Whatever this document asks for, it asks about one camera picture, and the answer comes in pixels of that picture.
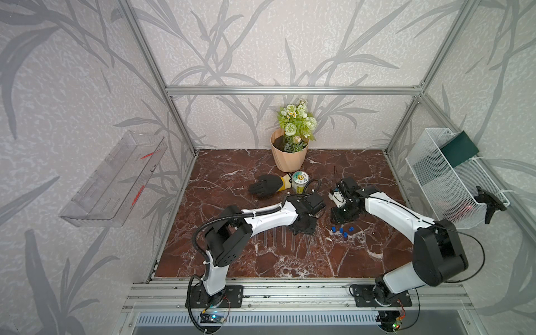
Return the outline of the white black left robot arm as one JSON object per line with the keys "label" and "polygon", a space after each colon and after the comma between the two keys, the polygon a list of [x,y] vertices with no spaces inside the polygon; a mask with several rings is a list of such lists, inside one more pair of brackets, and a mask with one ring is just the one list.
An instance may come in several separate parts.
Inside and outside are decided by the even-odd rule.
{"label": "white black left robot arm", "polygon": [[210,297],[224,292],[228,268],[251,237],[277,227],[287,227],[295,235],[312,235],[317,215],[323,209],[325,203],[316,193],[287,195],[275,205],[258,209],[227,207],[219,218],[199,227],[192,237],[194,248],[205,259],[205,292]]}

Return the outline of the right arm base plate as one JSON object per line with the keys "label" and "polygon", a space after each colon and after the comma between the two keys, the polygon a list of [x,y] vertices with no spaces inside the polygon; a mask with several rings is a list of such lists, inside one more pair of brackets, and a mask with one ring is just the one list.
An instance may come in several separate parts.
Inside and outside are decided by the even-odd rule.
{"label": "right arm base plate", "polygon": [[354,298],[356,307],[412,307],[413,305],[408,291],[393,294],[377,285],[352,284],[349,293]]}

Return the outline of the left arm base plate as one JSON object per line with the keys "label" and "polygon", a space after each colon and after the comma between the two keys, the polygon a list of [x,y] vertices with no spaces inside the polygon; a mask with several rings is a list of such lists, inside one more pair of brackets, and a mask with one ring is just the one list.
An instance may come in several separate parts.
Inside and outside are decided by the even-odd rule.
{"label": "left arm base plate", "polygon": [[244,298],[244,286],[227,285],[220,293],[209,295],[202,284],[190,288],[185,307],[188,308],[241,308]]}

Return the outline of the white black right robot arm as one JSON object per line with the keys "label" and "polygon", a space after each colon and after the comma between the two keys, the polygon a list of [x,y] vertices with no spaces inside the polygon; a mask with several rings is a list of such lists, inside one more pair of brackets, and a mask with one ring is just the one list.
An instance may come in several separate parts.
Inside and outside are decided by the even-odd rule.
{"label": "white black right robot arm", "polygon": [[468,269],[459,232],[450,221],[435,221],[372,186],[358,186],[351,178],[341,180],[329,192],[329,199],[335,203],[331,212],[337,225],[370,214],[412,243],[412,261],[377,278],[380,294],[388,296],[422,286],[435,287]]}

